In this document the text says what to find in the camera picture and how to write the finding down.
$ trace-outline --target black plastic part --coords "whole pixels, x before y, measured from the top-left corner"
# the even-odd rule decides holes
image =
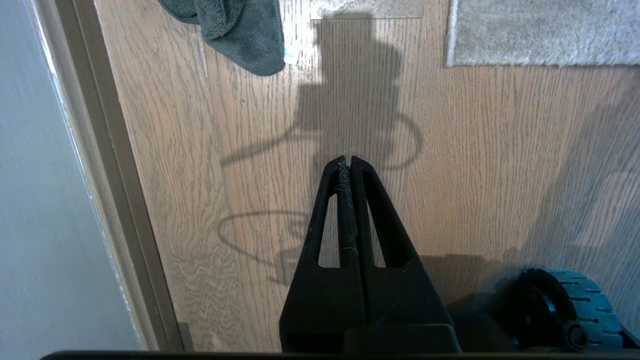
[[[318,265],[329,198],[337,195],[340,267]],[[324,168],[307,238],[280,316],[283,352],[342,352],[342,333],[366,322],[349,168],[341,156]]]
[[[563,329],[565,342],[573,350],[582,350],[589,346],[589,335],[578,322],[567,322]]]
[[[627,328],[622,327],[622,347],[640,349],[640,340],[635,337]]]
[[[455,316],[456,335],[463,352],[519,352],[500,323],[487,312]]]
[[[338,196],[340,267],[322,268],[317,260],[327,203],[334,194]],[[374,265],[367,206],[385,268]],[[343,156],[329,162],[282,309],[282,350],[460,351],[452,327],[376,171],[356,157],[351,168]]]

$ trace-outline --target wooden door trim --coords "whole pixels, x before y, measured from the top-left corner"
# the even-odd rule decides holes
[[[184,350],[95,5],[26,2],[140,344]]]

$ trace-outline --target hardwood floorboard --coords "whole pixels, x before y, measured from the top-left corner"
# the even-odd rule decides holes
[[[261,78],[156,1],[95,3],[195,350],[279,350],[317,182],[341,154],[378,169],[446,303],[478,308],[527,266],[566,267],[640,331],[639,67],[445,69],[446,0],[334,1],[328,20],[291,0],[298,62]]]

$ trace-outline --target wood grain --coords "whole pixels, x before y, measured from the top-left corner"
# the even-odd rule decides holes
[[[228,210],[199,29],[175,21],[157,1],[95,4],[177,320],[196,339],[220,334],[223,343],[205,348],[242,349],[229,340],[239,336],[236,325],[225,321],[236,312],[236,263],[194,261],[199,272],[225,280],[200,290],[183,287],[182,274],[172,271],[184,254],[233,257],[217,235]],[[202,289],[221,295],[217,307],[193,313],[193,304],[211,296]]]
[[[438,291],[481,306],[523,267],[572,268],[637,333],[640,68],[445,69],[447,3],[425,9],[402,214]]]
[[[105,245],[141,347],[182,350],[95,7],[74,0],[34,4]]]
[[[297,67],[269,78],[205,50],[234,214],[225,221],[224,241],[241,255],[242,323],[254,329],[246,335],[250,349],[279,348],[280,310],[324,165],[340,154],[364,156],[392,179],[392,195],[403,196],[403,149],[420,141],[406,115],[413,112],[420,23],[313,22],[317,46]],[[328,218],[332,236],[321,264],[337,266],[335,212]]]
[[[425,7],[423,19],[310,22],[308,1],[281,1],[300,59],[260,78],[154,1],[97,1],[196,350],[279,349],[317,181],[340,154],[379,170],[447,303],[479,307],[473,294],[529,265],[569,267],[640,330],[639,69],[445,69],[448,2]]]

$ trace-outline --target gray towel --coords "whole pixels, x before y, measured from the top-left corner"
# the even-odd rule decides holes
[[[284,68],[278,0],[158,0],[176,19],[199,24],[204,42],[260,76]]]

